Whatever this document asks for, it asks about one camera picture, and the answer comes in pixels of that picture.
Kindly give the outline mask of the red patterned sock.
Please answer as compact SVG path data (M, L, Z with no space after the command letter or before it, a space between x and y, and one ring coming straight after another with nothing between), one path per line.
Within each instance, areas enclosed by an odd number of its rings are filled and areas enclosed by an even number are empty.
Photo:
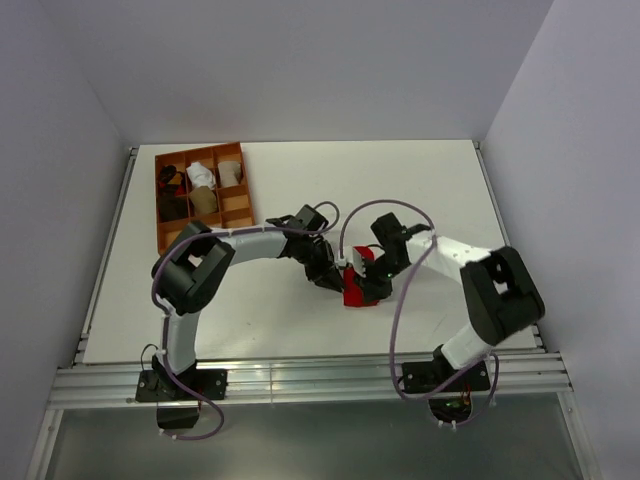
M374 260L374 252L368 246L355 246L351 249L351 253L357 252L361 257L367 260ZM348 260L346 268L343 270L344 291L343 305L349 308L366 308L377 306L379 300L366 301L364 294L355 282L356 271Z

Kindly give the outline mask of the tan ribbed sock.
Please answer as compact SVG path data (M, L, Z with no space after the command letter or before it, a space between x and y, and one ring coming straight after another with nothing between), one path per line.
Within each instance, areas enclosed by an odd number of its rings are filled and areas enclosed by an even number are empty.
M193 189L189 194L189 199L194 207L196 215L208 215L217 213L218 201L213 190L207 188Z

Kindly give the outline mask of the dark brown striped sock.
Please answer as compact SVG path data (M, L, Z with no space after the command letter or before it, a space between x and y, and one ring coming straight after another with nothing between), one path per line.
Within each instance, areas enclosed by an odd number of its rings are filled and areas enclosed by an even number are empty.
M182 220L189 217L189 203L186 195L161 196L157 200L160 223Z

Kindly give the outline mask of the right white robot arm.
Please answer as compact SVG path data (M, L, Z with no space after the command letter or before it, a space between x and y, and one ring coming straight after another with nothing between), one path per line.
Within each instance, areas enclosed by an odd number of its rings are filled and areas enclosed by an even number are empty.
M395 214L374 221L371 230L382 254L369 259L352 250L354 284L366 303L388 298L393 279L409 270L430 270L456 281L462 288L467 323L438 346L422 377L432 387L457 388L467 367L546 313L544 301L520 255L511 246L496 250L474 247L439 236L431 223L404 226Z

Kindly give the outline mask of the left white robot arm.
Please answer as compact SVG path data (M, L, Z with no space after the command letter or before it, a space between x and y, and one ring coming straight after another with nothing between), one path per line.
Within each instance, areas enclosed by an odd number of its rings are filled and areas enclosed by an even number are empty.
M343 292L344 281L323 237L331 228L309 205L295 215L237 230L190 222L152 269L152 302L164 314L161 347L152 360L159 388L172 399L195 391L199 317L229 267L258 259L291 258L304 267L311 283Z

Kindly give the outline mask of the beige rolled sock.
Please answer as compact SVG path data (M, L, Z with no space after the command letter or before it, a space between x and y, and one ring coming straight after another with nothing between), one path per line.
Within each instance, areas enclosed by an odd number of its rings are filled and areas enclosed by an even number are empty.
M226 160L218 163L220 187L229 188L240 184L242 179L242 166L239 161Z

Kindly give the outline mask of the orange compartment tray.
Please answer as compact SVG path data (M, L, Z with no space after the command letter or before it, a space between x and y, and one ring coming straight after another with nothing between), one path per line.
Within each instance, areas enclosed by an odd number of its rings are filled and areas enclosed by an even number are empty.
M191 221L211 228L255 224L241 144L155 157L157 249L162 254Z

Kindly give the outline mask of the white rolled sock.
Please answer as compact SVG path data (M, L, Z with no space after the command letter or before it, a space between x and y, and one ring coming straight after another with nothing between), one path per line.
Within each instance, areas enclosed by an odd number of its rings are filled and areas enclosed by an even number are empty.
M186 168L186 172L193 189L207 188L213 190L215 188L216 180L214 173L200 162L192 162Z

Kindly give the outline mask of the black red rolled sock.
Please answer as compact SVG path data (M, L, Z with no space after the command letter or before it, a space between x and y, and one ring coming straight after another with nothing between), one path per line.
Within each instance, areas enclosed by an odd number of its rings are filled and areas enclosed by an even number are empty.
M158 194L163 196L181 196L186 194L185 174L175 165L162 167L157 176Z

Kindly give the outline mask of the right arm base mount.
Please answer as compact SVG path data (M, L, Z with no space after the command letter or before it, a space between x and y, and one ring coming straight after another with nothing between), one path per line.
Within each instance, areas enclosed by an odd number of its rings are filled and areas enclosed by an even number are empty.
M492 405L499 367L492 378L485 360L476 359L456 369L442 350L438 346L428 361L403 362L397 381L402 398L426 395L428 412L437 427L456 431Z

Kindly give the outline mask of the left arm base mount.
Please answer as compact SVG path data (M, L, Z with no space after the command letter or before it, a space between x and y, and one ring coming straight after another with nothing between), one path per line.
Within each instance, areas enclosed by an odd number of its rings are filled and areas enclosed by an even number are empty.
M204 405L225 398L228 385L226 369L199 369L197 365L175 374L186 389L175 383L154 354L151 364L141 362L134 400L155 404L156 421L164 433L177 434L192 429L200 419Z

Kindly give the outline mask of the aluminium front rail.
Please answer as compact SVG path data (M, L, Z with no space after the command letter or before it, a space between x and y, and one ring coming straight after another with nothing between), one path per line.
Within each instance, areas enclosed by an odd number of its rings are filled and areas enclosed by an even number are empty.
M323 357L294 360L203 362L202 369L228 373L221 405L397 400L388 359ZM78 365L56 373L50 410L138 407L140 369L135 364ZM499 354L498 395L565 393L573 390L558 353Z

